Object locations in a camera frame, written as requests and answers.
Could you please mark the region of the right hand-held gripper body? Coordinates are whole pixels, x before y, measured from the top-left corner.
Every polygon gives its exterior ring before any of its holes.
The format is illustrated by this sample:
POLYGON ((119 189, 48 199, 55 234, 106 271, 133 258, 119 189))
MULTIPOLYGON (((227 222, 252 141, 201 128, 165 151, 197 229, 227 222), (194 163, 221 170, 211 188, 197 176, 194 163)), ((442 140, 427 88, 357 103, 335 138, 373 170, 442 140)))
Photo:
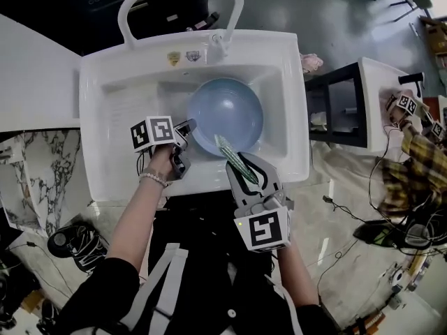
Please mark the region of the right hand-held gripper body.
POLYGON ((294 202, 277 191, 236 216, 235 226, 247 250, 262 253, 290 246, 293 208, 294 202))

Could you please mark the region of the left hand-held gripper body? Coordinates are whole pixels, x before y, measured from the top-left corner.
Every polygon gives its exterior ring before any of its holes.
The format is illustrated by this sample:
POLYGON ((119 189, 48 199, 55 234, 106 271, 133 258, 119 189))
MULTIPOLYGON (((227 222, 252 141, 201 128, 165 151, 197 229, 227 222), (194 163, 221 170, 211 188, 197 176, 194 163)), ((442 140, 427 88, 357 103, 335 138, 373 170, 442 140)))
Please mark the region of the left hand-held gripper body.
POLYGON ((189 139, 183 138, 175 130, 171 116, 146 117, 140 123, 131 127, 131 139, 134 152, 138 153, 136 170, 140 176, 145 167, 145 155, 150 158, 153 150, 160 144, 173 144, 174 152, 170 157, 173 165, 173 175, 170 180, 182 179, 190 168, 186 154, 189 139))

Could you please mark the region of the person's left hand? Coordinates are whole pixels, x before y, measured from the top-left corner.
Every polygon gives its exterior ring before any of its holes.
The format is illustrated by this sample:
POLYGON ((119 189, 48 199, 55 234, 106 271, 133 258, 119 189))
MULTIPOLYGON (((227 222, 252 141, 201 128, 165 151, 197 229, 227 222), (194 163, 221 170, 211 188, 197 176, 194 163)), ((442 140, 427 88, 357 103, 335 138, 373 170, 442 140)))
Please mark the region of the person's left hand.
POLYGON ((143 170, 143 174, 152 174, 161 181, 167 183, 173 173, 173 165, 170 157, 174 152, 173 144, 160 144, 154 149, 152 158, 148 166, 143 170))

